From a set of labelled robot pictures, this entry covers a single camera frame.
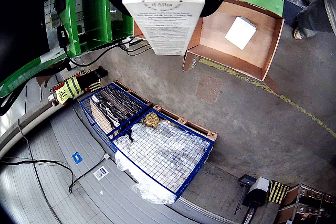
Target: white label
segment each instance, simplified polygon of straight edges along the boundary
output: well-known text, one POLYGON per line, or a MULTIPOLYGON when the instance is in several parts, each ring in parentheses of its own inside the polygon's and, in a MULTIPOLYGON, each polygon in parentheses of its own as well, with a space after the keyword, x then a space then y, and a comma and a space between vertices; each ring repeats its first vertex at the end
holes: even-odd
POLYGON ((184 55, 205 0, 123 0, 157 55, 184 55))
POLYGON ((98 170, 96 170, 93 174, 96 177, 98 181, 100 181, 102 178, 104 178, 106 175, 108 175, 108 171, 105 169, 104 166, 100 167, 98 170))

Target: white plastic sheet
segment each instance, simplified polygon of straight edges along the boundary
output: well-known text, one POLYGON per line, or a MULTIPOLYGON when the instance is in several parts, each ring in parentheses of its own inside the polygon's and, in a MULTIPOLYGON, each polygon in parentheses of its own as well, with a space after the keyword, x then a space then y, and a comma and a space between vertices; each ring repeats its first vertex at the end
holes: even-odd
MULTIPOLYGON (((172 192, 177 192, 183 185, 209 146, 209 142, 201 137, 165 120, 160 121, 155 129, 136 123, 129 135, 120 137, 114 144, 143 171, 172 192)), ((127 158, 126 161, 125 157, 120 158, 120 154, 116 155, 119 167, 122 170, 128 169, 139 181, 136 190, 143 198, 156 204, 174 201, 173 193, 139 170, 127 158)))

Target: wire mesh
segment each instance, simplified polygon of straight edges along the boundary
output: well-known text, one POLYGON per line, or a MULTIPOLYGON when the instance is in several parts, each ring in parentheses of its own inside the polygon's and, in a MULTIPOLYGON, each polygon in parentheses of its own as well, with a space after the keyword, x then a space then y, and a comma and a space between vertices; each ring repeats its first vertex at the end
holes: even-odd
POLYGON ((144 103, 114 83, 83 99, 80 104, 91 126, 113 150, 116 149, 110 140, 147 109, 144 103))
POLYGON ((152 179, 181 195, 213 141, 151 109, 115 137, 113 144, 152 179))

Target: wooden pallet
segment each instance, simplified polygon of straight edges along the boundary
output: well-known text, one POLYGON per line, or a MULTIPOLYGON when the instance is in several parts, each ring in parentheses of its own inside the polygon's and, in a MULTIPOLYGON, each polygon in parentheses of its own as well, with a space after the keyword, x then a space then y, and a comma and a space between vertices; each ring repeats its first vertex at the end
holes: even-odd
POLYGON ((121 88, 122 90, 126 91, 128 94, 134 96, 135 98, 137 98, 138 100, 146 104, 148 107, 151 108, 153 106, 152 102, 148 101, 146 98, 142 97, 141 95, 135 93, 133 90, 129 89, 127 86, 125 86, 118 80, 114 81, 113 83, 117 85, 119 88, 121 88))
POLYGON ((189 129, 196 131, 197 133, 199 133, 200 135, 205 136, 206 138, 215 141, 218 137, 218 134, 216 132, 213 132, 205 127, 202 127, 196 123, 193 123, 163 107, 160 107, 158 105, 154 106, 154 109, 168 117, 170 117, 171 119, 173 119, 174 121, 181 123, 182 125, 188 127, 189 129))

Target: white box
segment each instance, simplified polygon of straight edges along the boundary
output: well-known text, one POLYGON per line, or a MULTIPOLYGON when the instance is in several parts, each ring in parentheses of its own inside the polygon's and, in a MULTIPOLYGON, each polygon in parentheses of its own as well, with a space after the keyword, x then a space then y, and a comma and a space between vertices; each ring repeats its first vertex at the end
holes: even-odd
POLYGON ((122 0, 157 55, 184 55, 205 0, 122 0))
POLYGON ((243 50, 256 31, 257 26, 252 24, 248 19, 237 17, 225 38, 243 50))

